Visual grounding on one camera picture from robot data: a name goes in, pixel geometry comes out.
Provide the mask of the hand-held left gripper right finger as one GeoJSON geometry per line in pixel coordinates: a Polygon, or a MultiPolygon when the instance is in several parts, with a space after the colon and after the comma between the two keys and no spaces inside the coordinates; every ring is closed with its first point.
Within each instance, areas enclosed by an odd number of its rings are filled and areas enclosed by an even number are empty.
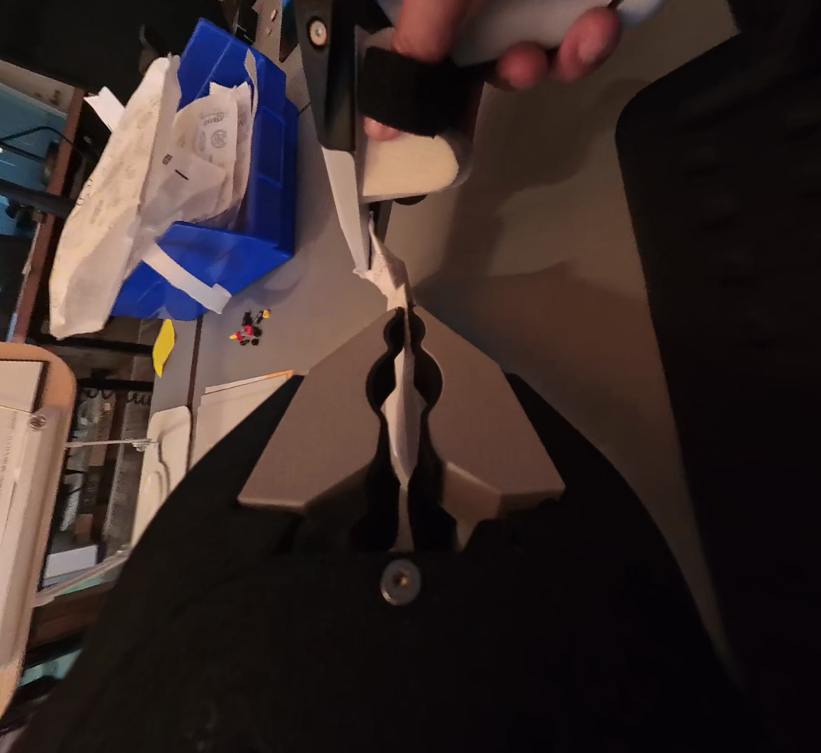
{"type": "Polygon", "coordinates": [[[409,321],[423,399],[411,535],[417,551],[460,550],[478,524],[559,500],[566,484],[498,363],[426,309],[409,321]]]}

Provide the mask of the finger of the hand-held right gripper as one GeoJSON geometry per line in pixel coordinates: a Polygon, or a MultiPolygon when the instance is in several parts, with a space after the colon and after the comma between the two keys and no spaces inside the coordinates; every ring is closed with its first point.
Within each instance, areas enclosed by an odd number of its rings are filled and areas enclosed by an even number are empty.
{"type": "Polygon", "coordinates": [[[354,270],[371,267],[369,205],[360,200],[355,155],[322,147],[339,225],[351,252],[354,270]]]}

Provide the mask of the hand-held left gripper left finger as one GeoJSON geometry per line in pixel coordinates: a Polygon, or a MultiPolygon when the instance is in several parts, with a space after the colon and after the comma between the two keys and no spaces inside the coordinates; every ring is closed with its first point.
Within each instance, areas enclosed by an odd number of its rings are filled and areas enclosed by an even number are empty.
{"type": "Polygon", "coordinates": [[[354,550],[391,550],[400,483],[384,406],[397,386],[405,310],[390,309],[303,377],[239,494],[296,514],[354,550]]]}

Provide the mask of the small printed paper bag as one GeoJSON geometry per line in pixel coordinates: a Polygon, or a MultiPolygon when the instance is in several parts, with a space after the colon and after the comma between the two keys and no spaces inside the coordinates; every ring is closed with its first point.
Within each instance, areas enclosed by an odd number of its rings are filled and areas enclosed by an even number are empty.
{"type": "Polygon", "coordinates": [[[424,400],[415,387],[416,356],[411,340],[411,309],[414,307],[409,276],[404,261],[378,238],[376,221],[369,218],[370,267],[355,274],[373,284],[385,297],[388,310],[401,309],[402,346],[394,359],[395,388],[382,410],[387,420],[388,439],[394,471],[404,491],[416,470],[424,400]]]}

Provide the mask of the blue plastic bin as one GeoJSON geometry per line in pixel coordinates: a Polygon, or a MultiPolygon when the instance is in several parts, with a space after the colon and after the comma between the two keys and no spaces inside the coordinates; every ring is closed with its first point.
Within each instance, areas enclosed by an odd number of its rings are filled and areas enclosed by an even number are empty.
{"type": "MultiPolygon", "coordinates": [[[[227,228],[175,221],[154,241],[195,277],[235,296],[293,256],[298,110],[281,69],[206,19],[182,53],[178,79],[180,109],[206,95],[211,82],[255,88],[250,177],[236,218],[227,228]]],[[[192,321],[207,312],[141,260],[111,315],[192,321]]]]}

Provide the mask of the large printed paper bag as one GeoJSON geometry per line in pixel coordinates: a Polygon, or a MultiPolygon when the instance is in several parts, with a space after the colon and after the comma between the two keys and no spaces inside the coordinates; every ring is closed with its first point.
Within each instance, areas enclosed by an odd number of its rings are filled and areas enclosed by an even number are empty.
{"type": "Polygon", "coordinates": [[[169,55],[149,66],[65,221],[48,287],[49,333],[57,339],[102,329],[135,265],[140,213],[157,188],[180,101],[179,65],[169,55]]]}

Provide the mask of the cluster of small mixed pins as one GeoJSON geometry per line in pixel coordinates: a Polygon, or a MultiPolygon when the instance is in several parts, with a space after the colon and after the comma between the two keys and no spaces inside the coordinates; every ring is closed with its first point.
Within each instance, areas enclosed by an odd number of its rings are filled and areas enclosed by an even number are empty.
{"type": "Polygon", "coordinates": [[[271,317],[271,311],[269,309],[260,309],[256,312],[246,311],[241,318],[239,326],[230,335],[229,339],[243,347],[259,346],[263,333],[262,324],[269,317],[271,317]]]}

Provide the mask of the crumpled printed paper bag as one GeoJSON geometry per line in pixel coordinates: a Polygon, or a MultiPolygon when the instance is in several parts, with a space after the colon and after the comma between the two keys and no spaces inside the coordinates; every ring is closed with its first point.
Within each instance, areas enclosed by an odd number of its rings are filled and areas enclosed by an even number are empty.
{"type": "Polygon", "coordinates": [[[227,228],[239,213],[251,166],[255,88],[209,85],[179,110],[157,194],[146,207],[159,229],[182,221],[227,228]]]}

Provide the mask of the wooden document stand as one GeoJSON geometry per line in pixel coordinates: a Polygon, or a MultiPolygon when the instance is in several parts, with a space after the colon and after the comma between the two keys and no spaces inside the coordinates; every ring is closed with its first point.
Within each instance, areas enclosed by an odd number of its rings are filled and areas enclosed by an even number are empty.
{"type": "Polygon", "coordinates": [[[190,411],[178,407],[159,412],[141,439],[113,440],[130,444],[145,453],[140,476],[135,522],[127,546],[92,568],[76,572],[72,579],[39,590],[46,561],[47,539],[57,487],[68,451],[96,446],[96,442],[68,439],[72,410],[77,398],[77,379],[67,364],[44,348],[3,342],[2,408],[27,412],[30,427],[38,436],[36,465],[31,474],[12,583],[13,641],[2,656],[1,706],[12,700],[23,671],[32,616],[37,607],[49,604],[73,587],[118,568],[129,558],[149,522],[187,473],[190,451],[190,411]]]}

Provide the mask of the yellow paper triangle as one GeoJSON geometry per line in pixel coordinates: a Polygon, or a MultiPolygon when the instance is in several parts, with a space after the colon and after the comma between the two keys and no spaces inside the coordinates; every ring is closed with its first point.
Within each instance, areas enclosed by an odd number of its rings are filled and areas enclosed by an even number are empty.
{"type": "Polygon", "coordinates": [[[177,336],[173,321],[171,319],[163,320],[151,353],[154,373],[157,378],[162,377],[176,342],[177,336]]]}

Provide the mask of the black office chair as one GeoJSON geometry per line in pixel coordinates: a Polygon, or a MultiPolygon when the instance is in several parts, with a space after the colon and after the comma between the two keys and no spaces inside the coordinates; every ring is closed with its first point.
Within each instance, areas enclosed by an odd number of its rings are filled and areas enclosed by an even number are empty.
{"type": "Polygon", "coordinates": [[[736,35],[615,143],[703,546],[761,700],[819,706],[819,67],[736,35]]]}

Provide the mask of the white instruction sheet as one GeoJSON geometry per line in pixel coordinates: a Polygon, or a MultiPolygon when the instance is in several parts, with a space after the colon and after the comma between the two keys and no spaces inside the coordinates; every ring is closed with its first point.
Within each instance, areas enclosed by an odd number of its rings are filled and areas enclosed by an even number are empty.
{"type": "Polygon", "coordinates": [[[15,554],[36,465],[38,436],[27,412],[1,409],[1,636],[2,656],[13,641],[15,554]]]}

